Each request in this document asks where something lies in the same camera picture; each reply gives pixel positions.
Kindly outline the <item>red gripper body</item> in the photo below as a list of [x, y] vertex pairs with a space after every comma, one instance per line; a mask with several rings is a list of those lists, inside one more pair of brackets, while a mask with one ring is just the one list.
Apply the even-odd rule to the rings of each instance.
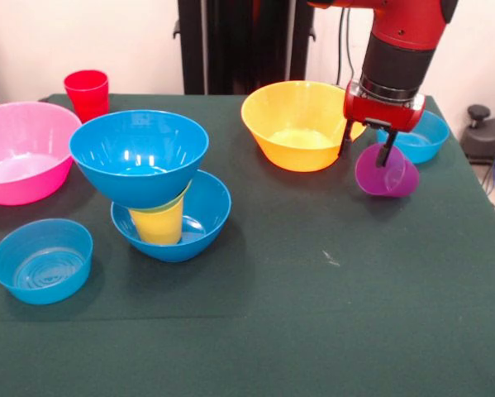
[[406, 103], [387, 103], [370, 97], [357, 80], [351, 80], [345, 90], [344, 115], [348, 121], [389, 127], [397, 132], [410, 132], [420, 121], [426, 98], [418, 93]]

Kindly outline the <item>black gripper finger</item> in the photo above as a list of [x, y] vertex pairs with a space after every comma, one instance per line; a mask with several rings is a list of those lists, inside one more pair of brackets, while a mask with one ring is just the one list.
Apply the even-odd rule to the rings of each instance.
[[351, 147], [351, 143], [352, 143], [351, 131], [352, 131], [353, 124], [354, 124], [353, 120], [351, 120], [351, 119], [346, 120], [345, 129], [343, 132], [343, 137], [342, 137], [340, 149], [339, 149], [339, 157], [346, 157], [347, 153]]
[[390, 152], [394, 146], [395, 139], [397, 137], [396, 130], [388, 128], [386, 130], [386, 133], [388, 134], [388, 138], [385, 141], [385, 143], [381, 146], [378, 152], [378, 157], [376, 159], [377, 167], [384, 167], [387, 164], [388, 157], [390, 155]]

